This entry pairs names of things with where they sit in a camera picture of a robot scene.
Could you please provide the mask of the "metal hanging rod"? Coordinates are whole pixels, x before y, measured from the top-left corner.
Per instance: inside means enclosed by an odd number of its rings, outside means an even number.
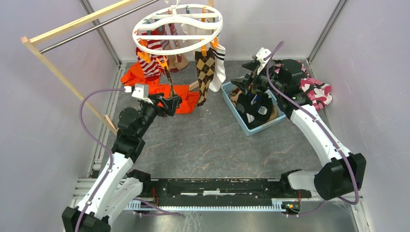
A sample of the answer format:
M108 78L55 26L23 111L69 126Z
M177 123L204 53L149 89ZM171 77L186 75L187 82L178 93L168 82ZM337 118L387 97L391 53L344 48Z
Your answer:
M103 22L101 22L101 23L99 23L99 24L97 24L97 25L95 25L95 26L93 26L93 27L91 27L91 28L88 28L87 30L84 30L84 31L82 31L82 32L80 32L80 33L78 33L78 34L75 34L75 35L73 35L73 36L71 36L71 37L69 37L69 38L67 38L67 39L65 39L65 40L62 40L62 41L60 41L60 42L58 42L58 43L55 43L55 44L53 44L53 45L51 45L51 46L49 46L49 47L46 47L46 48L40 50L40 53L43 54L43 53L49 52L49 51L51 51L51 50L53 50L53 49L56 49L57 47L60 47L60 46L62 46L62 45L64 45L64 44L67 44L67 43L69 43L69 42L71 42L71 41L73 41L73 40L75 40L75 39L77 39L77 38L80 38L80 37L82 37L82 36L84 36L84 35L86 35L86 34L89 34L89 33L93 32L93 31L99 30L99 29L103 28L104 26L106 26L106 25L108 25L108 24L111 24L111 23L113 23L113 22L115 22L115 21L117 21L117 20L119 20L119 19L121 19L121 18L123 18L123 17L126 17L126 16L128 16L128 15L130 15L130 14L133 14L134 12L137 12L137 11L139 11L139 10L145 8L145 7L148 7L148 6L154 4L154 3L158 2L158 1L159 1L159 0L151 0L151 1L149 1L149 2L147 2L147 3L144 3L144 4L142 4L142 5L138 6L138 7L135 7L135 8L133 8L133 9L131 9L131 10L128 10L128 11L122 13L122 14L119 14L119 15L117 15L117 16L115 16L115 17L112 17L112 18L110 18L110 19L108 19L108 20L106 20L106 21L103 21Z

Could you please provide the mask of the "white round clip hanger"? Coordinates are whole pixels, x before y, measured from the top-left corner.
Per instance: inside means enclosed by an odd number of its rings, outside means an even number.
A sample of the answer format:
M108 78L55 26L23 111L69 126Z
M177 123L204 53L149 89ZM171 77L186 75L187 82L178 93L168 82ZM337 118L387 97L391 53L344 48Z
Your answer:
M179 55L200 51L207 56L210 47L218 46L218 36L223 28L219 10L203 4L176 4L158 10L140 20L134 27L132 38L145 53L159 56ZM149 48L148 42L182 42L173 50Z

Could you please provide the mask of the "wooden drying rack frame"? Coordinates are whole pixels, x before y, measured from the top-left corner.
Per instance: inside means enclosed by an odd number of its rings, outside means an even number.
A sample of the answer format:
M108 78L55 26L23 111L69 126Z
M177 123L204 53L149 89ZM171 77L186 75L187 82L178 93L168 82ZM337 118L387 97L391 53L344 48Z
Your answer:
M138 18L166 6L164 1L153 4L106 27L115 50L132 46L130 31ZM21 30L19 35L35 36L85 15L77 0L20 1ZM97 33L85 35L46 54L46 57L82 94L109 87L114 79L115 64ZM80 133L78 119L80 100L22 42L18 42L16 65L20 71L22 106L33 117L35 130L66 127Z

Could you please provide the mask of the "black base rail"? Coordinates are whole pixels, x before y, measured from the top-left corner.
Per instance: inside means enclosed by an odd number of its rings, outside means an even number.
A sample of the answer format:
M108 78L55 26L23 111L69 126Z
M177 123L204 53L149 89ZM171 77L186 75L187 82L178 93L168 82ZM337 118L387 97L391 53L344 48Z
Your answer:
M145 200L165 211L279 211L310 199L308 190L291 190L278 179L152 179L130 200L127 210L148 212Z

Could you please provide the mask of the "red white striped sock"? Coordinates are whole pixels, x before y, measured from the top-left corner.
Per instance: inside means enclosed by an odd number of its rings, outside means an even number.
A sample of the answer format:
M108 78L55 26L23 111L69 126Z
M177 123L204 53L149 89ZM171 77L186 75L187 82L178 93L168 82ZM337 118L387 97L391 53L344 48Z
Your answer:
M162 50L162 44L158 40L139 40L139 44L151 50ZM139 47L136 47L136 54L145 79L149 81L159 79L162 74L162 66L157 59L163 61L163 57L142 51Z

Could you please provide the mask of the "light blue laundry basket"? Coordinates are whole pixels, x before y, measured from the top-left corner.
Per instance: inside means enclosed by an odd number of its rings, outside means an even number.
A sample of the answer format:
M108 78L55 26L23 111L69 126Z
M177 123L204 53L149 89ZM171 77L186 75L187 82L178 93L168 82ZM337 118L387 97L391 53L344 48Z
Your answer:
M282 112L272 91L257 90L245 94L231 82L222 85L222 95L240 127L250 136L283 120Z

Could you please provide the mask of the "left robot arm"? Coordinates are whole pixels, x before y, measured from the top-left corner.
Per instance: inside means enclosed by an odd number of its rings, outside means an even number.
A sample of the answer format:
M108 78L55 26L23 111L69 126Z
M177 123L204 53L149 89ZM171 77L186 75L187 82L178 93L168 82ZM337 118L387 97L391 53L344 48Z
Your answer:
M128 107L120 112L117 137L103 172L78 205L62 213L65 231L109 232L133 198L151 193L150 174L130 168L143 150L143 136L154 119L174 116L181 102L178 95L152 94L140 100L139 110Z

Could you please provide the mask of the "pink camouflage trousers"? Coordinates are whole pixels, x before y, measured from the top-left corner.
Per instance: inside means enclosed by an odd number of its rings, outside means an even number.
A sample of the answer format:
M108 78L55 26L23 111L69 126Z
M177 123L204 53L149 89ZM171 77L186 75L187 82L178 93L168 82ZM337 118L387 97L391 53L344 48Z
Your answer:
M274 72L274 84L277 88L281 88L284 93L303 92L317 111L332 101L331 86L311 77L301 61L275 60Z

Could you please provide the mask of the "tan sock maroon toe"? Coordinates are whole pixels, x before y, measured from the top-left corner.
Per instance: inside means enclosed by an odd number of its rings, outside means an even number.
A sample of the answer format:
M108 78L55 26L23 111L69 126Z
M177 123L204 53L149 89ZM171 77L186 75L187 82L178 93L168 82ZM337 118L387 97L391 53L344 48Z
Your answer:
M168 56L168 66L171 73L177 73L188 67L189 61L183 54Z

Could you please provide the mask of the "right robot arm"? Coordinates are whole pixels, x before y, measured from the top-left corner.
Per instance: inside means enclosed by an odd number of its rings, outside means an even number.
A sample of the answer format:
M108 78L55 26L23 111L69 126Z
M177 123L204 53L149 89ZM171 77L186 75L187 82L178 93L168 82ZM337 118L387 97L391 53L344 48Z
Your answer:
M269 64L253 60L242 66L249 73L231 81L241 91L241 97L248 98L236 104L242 120L249 126L259 126L272 112L263 105L263 98L275 98L278 110L307 138L322 165L317 172L296 169L283 173L280 193L292 197L299 190L305 190L317 193L325 201L335 198L346 201L346 195L351 193L354 199L350 204L357 204L366 159L344 146L318 115L313 100L302 88L305 81L311 80L304 64L283 59Z

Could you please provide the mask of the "black grey sock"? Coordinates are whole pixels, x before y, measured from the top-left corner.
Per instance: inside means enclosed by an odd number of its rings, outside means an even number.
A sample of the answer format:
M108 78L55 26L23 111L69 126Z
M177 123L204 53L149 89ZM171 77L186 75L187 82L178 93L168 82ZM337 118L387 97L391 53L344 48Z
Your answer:
M278 117L278 109L268 93L240 93L235 108L249 130Z

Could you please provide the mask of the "brown argyle sock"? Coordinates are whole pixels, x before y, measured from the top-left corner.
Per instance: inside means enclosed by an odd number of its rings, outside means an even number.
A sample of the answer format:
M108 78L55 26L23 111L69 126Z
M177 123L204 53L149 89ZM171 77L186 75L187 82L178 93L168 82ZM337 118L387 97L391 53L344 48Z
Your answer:
M169 82L169 85L170 85L170 97L174 97L174 96L176 96L176 92L174 90L173 80L172 80L171 74L169 72L169 67L166 65L163 69L164 69L164 73L165 73L165 75L167 77L167 80Z
M215 73L215 57L213 49L208 49L206 56L203 56L202 52L196 51L195 64L199 88L199 100L197 106L199 107L206 102L209 84L213 80Z

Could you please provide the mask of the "orange cloth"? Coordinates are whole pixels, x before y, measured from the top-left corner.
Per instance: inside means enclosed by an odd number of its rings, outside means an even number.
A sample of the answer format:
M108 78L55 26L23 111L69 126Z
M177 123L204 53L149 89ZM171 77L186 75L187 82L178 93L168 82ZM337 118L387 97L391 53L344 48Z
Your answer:
M165 98L169 98L171 94L171 86L169 84L160 84L160 78L145 78L139 62L133 64L120 81L124 86L147 84L149 86L149 94L163 93ZM176 114L192 113L197 106L200 93L198 91L189 91L188 85L173 85L173 88L176 94L182 98L182 103L176 109Z

